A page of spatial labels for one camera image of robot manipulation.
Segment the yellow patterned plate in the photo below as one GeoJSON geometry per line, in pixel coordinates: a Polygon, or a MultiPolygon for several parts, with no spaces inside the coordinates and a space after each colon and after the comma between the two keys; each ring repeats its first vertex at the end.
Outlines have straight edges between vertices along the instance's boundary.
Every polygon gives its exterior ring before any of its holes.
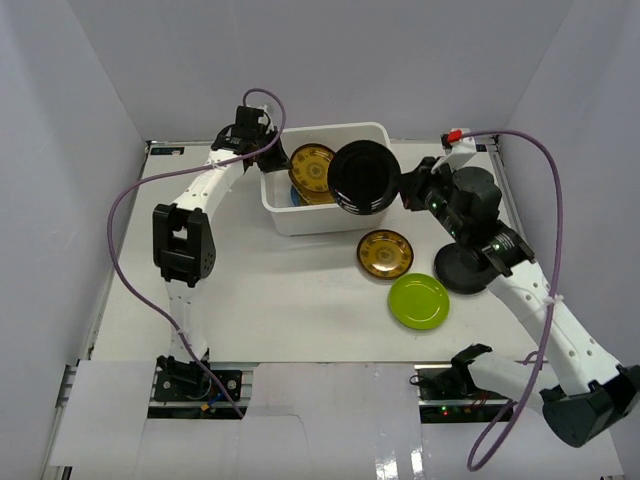
{"type": "Polygon", "coordinates": [[[327,175],[334,151],[328,147],[308,143],[298,147],[291,156],[289,176],[294,184],[314,193],[329,190],[327,175]]]}
{"type": "Polygon", "coordinates": [[[361,269],[379,280],[395,280],[406,274],[414,262],[414,250],[403,235],[379,229],[363,236],[356,247],[361,269]]]}

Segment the blue plate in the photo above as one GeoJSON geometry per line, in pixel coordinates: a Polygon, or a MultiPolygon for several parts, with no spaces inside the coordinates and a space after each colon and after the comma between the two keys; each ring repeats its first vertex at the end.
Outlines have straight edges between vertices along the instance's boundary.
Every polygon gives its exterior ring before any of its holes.
{"type": "Polygon", "coordinates": [[[303,199],[295,186],[291,186],[290,198],[293,206],[304,206],[303,199]]]}

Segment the black plate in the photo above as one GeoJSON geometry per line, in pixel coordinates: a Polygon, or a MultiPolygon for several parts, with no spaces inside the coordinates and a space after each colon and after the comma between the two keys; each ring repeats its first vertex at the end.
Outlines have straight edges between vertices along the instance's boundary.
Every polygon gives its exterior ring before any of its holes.
{"type": "Polygon", "coordinates": [[[399,194],[401,170],[392,151],[371,140],[340,148],[331,160],[327,183],[335,203],[355,215],[386,210],[399,194]]]}

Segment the fan-shaped bamboo woven tray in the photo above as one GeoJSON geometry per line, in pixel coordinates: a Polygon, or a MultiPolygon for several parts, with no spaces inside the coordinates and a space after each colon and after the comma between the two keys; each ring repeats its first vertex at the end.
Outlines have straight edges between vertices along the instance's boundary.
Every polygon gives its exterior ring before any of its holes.
{"type": "Polygon", "coordinates": [[[288,172],[288,176],[292,182],[293,188],[299,194],[301,202],[304,205],[326,205],[334,203],[334,198],[329,191],[316,192],[309,190],[295,179],[291,171],[288,172]]]}

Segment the lime green plate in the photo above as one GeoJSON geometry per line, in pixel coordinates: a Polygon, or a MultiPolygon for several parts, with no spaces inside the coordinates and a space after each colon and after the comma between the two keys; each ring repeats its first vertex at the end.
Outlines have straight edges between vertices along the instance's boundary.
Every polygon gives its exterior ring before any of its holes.
{"type": "Polygon", "coordinates": [[[396,321],[418,331],[438,328],[447,320],[451,308],[446,288],[422,273],[406,274],[395,280],[387,304],[396,321]]]}

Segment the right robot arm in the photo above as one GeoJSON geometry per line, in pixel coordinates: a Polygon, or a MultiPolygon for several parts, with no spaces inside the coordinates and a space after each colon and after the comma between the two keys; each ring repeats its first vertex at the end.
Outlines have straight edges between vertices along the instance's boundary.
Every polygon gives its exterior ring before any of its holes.
{"type": "Polygon", "coordinates": [[[538,410],[552,432],[581,447],[639,402],[639,368],[625,367],[581,325],[525,240],[498,217],[502,193],[479,167],[453,170],[424,158],[400,178],[410,211],[430,212],[453,238],[436,254],[437,279],[463,295],[489,290],[536,342],[546,367],[525,367],[473,344],[448,369],[419,384],[466,399],[489,390],[538,410]]]}

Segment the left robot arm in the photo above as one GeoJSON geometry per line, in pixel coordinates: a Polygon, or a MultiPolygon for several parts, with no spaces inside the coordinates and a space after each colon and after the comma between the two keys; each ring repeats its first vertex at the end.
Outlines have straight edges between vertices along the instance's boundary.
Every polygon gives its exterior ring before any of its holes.
{"type": "Polygon", "coordinates": [[[168,355],[177,362],[202,359],[208,351],[202,322],[192,317],[191,307],[198,284],[216,262],[210,219],[252,165],[265,173],[290,168],[278,134],[264,107],[239,106],[234,124],[217,135],[204,169],[173,202],[154,208],[153,261],[176,323],[168,355]]]}

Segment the white plastic bin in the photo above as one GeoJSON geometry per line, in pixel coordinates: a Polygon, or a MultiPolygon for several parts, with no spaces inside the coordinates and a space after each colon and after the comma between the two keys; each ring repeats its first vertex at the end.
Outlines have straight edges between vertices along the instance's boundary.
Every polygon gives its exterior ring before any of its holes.
{"type": "MultiPolygon", "coordinates": [[[[281,143],[287,155],[296,148],[317,143],[334,151],[356,140],[371,140],[391,146],[387,130],[376,122],[322,125],[287,128],[281,143]]],[[[296,206],[291,200],[293,184],[289,174],[282,170],[261,176],[261,199],[271,214],[277,232],[283,236],[324,234],[352,230],[375,230],[390,212],[374,215],[353,215],[334,203],[296,206]]]]}

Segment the black glossy bowl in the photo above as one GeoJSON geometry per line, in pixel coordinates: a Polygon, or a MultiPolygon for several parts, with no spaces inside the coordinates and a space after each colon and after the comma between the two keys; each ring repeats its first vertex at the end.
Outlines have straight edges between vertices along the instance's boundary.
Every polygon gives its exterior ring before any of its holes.
{"type": "Polygon", "coordinates": [[[456,243],[442,247],[433,262],[434,273],[449,291],[460,295],[474,295],[486,289],[497,272],[479,250],[456,243]]]}

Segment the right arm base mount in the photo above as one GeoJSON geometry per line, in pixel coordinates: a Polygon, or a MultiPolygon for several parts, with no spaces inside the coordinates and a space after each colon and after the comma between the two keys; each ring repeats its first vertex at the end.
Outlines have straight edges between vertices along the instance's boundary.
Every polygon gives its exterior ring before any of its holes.
{"type": "Polygon", "coordinates": [[[456,354],[449,363],[416,366],[408,382],[418,395],[420,421],[429,424],[489,423],[508,410],[500,421],[513,414],[509,400],[496,392],[479,389],[466,368],[481,354],[492,349],[472,344],[456,354]]]}

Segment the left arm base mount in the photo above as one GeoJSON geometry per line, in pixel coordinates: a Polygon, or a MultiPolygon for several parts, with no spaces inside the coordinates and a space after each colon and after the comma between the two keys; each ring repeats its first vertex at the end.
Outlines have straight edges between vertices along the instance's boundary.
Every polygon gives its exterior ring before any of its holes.
{"type": "Polygon", "coordinates": [[[147,417],[164,420],[239,420],[219,385],[194,362],[160,356],[147,417]]]}

